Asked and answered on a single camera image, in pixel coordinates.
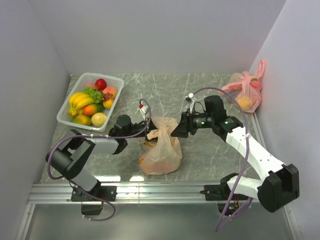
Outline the translucent orange plastic bag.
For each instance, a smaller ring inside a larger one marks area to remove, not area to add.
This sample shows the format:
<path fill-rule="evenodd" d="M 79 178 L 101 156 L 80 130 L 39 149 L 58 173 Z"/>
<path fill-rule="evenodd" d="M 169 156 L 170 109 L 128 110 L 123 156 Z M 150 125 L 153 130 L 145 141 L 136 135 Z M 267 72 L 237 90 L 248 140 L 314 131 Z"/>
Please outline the translucent orange plastic bag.
<path fill-rule="evenodd" d="M 178 126 L 174 118 L 152 118 L 156 129 L 140 137 L 139 166 L 146 175 L 166 175 L 178 169 L 182 159 L 181 144 L 171 133 Z"/>

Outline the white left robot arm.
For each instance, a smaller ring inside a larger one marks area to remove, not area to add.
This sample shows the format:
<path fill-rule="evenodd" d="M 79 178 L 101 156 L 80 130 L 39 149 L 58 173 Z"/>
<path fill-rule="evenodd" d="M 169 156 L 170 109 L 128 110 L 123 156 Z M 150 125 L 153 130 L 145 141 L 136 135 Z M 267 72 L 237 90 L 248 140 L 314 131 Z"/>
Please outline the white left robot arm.
<path fill-rule="evenodd" d="M 101 182 L 84 169 L 90 155 L 120 154 L 128 145 L 127 139 L 146 138 L 148 133 L 156 129 L 150 117 L 132 123 L 126 114 L 116 119 L 108 135 L 84 135 L 72 129 L 48 152 L 47 173 L 53 180 L 67 179 L 83 190 L 85 198 L 95 201 L 101 195 Z"/>

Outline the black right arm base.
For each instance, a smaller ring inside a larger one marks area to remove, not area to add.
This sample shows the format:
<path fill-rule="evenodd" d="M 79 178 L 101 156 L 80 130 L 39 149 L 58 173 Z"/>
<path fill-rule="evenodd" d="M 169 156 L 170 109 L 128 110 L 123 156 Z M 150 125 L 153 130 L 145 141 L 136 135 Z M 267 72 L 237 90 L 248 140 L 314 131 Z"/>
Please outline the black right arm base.
<path fill-rule="evenodd" d="M 227 201 L 230 192 L 230 190 L 227 190 L 220 184 L 210 184 L 205 185 L 204 189 L 199 193 L 204 195 L 206 201 Z M 246 201 L 247 199 L 248 197 L 245 195 L 234 193 L 224 215 L 227 217 L 231 216 L 236 210 L 239 209 L 239 201 Z"/>

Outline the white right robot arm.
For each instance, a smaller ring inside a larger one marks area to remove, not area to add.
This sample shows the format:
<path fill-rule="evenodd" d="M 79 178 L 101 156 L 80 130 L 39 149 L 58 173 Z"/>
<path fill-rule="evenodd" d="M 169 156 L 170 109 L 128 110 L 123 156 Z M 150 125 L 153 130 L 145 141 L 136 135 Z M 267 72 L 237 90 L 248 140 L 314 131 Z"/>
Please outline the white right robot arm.
<path fill-rule="evenodd" d="M 191 109 L 181 114 L 180 123 L 172 137 L 188 138 L 199 129 L 211 129 L 225 143 L 237 150 L 257 172 L 253 179 L 231 173 L 220 184 L 205 185 L 201 194 L 206 201 L 257 199 L 270 213 L 296 200 L 300 196 L 299 170 L 293 164 L 286 165 L 272 156 L 234 116 L 228 116 L 223 100 L 218 95 L 204 99 L 204 111 Z"/>

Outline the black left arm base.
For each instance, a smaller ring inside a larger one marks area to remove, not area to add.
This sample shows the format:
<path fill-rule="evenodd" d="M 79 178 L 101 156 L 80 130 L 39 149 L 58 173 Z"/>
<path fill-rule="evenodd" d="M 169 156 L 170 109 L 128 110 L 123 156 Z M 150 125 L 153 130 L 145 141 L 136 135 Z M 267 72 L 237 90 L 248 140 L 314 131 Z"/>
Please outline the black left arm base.
<path fill-rule="evenodd" d="M 72 188 L 70 201 L 72 203 L 81 203 L 80 210 L 83 218 L 93 222 L 102 222 L 110 220 L 116 214 L 116 207 L 113 204 L 117 195 L 116 186 L 105 186 L 98 182 L 92 190 L 85 191 L 79 185 L 72 185 L 71 183 L 69 185 Z M 111 207 L 110 216 L 95 218 L 102 213 L 104 205 Z"/>

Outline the fake small red grapes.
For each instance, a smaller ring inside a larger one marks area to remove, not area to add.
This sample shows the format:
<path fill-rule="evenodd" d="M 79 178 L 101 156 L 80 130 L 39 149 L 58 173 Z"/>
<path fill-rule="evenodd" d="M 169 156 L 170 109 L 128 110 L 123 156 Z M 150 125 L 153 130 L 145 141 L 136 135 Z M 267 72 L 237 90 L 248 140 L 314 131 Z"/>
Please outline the fake small red grapes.
<path fill-rule="evenodd" d="M 111 92 L 102 93 L 103 100 L 107 101 L 108 99 L 113 99 L 113 94 Z"/>

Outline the fake peach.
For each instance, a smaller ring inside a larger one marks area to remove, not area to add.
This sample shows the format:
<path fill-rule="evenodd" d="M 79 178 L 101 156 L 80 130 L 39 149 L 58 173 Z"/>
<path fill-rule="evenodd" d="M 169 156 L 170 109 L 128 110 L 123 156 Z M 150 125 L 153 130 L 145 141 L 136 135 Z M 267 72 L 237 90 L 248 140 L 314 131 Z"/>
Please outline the fake peach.
<path fill-rule="evenodd" d="M 110 92 L 110 93 L 112 93 L 113 94 L 113 100 L 116 98 L 116 96 L 117 96 L 117 90 L 114 88 L 114 87 L 112 87 L 112 86 L 107 86 L 103 91 L 102 91 L 102 93 L 106 93 L 106 92 Z"/>

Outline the fake mango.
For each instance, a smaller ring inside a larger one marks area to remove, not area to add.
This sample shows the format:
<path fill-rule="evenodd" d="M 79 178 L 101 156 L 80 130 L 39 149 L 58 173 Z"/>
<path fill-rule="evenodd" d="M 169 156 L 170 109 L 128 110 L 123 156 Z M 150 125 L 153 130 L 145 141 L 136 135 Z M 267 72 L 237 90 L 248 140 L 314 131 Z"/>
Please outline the fake mango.
<path fill-rule="evenodd" d="M 83 114 L 86 116 L 93 116 L 96 113 L 101 113 L 103 110 L 104 106 L 101 103 L 94 103 L 84 107 Z"/>

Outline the fake green grape bunch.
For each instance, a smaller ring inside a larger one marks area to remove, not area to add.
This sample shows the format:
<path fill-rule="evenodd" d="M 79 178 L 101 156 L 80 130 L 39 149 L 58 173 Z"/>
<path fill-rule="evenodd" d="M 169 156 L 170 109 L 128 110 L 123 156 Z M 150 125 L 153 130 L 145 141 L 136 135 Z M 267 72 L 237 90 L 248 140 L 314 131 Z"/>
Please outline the fake green grape bunch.
<path fill-rule="evenodd" d="M 101 103 L 103 100 L 103 95 L 100 91 L 95 89 L 94 87 L 86 86 L 83 90 L 85 94 L 88 94 L 90 98 L 94 100 L 95 104 Z"/>

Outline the fake red apple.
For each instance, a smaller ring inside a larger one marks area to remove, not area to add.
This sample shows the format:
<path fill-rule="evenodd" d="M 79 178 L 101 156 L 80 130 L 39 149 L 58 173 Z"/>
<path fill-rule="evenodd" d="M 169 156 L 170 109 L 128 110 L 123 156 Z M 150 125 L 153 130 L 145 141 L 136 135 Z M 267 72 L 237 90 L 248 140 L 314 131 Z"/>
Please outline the fake red apple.
<path fill-rule="evenodd" d="M 103 78 L 99 78 L 94 85 L 97 91 L 103 91 L 107 87 L 107 82 Z"/>

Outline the fake yellow banana bunch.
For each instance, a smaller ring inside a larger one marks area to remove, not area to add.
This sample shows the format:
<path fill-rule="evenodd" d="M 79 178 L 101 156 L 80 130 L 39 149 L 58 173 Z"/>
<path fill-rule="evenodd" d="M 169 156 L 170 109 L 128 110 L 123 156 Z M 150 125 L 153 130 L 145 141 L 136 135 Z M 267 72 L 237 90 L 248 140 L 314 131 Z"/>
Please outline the fake yellow banana bunch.
<path fill-rule="evenodd" d="M 68 100 L 69 110 L 68 115 L 70 118 L 75 118 L 79 112 L 86 106 L 93 104 L 95 100 L 89 94 L 84 92 L 74 93 Z"/>

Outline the pink tied fruit bag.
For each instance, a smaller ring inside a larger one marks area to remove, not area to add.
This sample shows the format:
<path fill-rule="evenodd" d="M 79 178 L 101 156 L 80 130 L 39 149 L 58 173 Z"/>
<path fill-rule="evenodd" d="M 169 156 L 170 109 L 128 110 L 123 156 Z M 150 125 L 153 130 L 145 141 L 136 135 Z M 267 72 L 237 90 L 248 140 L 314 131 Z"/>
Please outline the pink tied fruit bag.
<path fill-rule="evenodd" d="M 266 69 L 266 61 L 260 60 L 255 74 L 248 71 L 233 73 L 228 84 L 222 90 L 229 93 L 246 113 L 254 113 L 262 102 L 262 83 L 260 81 Z"/>

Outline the white plastic fruit basket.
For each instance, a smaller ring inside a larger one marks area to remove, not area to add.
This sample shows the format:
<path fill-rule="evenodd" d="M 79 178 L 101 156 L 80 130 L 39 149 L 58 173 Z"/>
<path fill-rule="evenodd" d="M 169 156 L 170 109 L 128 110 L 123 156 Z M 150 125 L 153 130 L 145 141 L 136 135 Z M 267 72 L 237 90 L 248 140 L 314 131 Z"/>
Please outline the white plastic fruit basket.
<path fill-rule="evenodd" d="M 87 116 L 83 114 L 84 108 L 79 112 L 79 114 L 75 118 L 70 118 L 68 115 L 68 110 L 70 108 L 69 98 L 75 93 L 84 92 L 85 87 L 95 88 L 95 82 L 98 79 L 104 79 L 107 83 L 107 87 L 111 86 L 117 90 L 117 95 L 114 100 L 113 99 L 108 99 L 107 101 L 102 100 L 101 103 L 99 103 L 104 106 L 104 109 L 101 113 L 104 113 L 107 116 L 106 121 L 101 127 L 96 127 L 92 124 L 92 121 L 91 121 L 92 116 Z M 109 75 L 98 74 L 98 73 L 84 73 L 79 77 L 79 79 L 71 89 L 69 95 L 67 96 L 62 107 L 60 108 L 56 116 L 56 119 L 58 122 L 71 127 L 76 127 L 76 128 L 81 128 L 81 129 L 96 131 L 96 132 L 103 132 L 106 129 L 107 123 L 112 115 L 112 112 L 120 97 L 120 93 L 123 87 L 124 87 L 124 81 L 120 78 L 109 76 Z"/>

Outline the aluminium table edge rail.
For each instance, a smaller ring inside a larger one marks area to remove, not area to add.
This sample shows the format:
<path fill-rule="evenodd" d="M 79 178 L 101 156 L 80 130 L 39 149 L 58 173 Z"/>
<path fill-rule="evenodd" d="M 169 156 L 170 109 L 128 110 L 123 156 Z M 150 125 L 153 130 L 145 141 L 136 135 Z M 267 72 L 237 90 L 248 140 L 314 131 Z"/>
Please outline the aluminium table edge rail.
<path fill-rule="evenodd" d="M 68 184 L 35 184 L 18 240 L 300 240 L 291 205 L 275 213 L 257 201 L 216 231 L 218 203 L 206 201 L 202 182 L 118 182 L 116 214 L 92 222 L 81 217 Z"/>

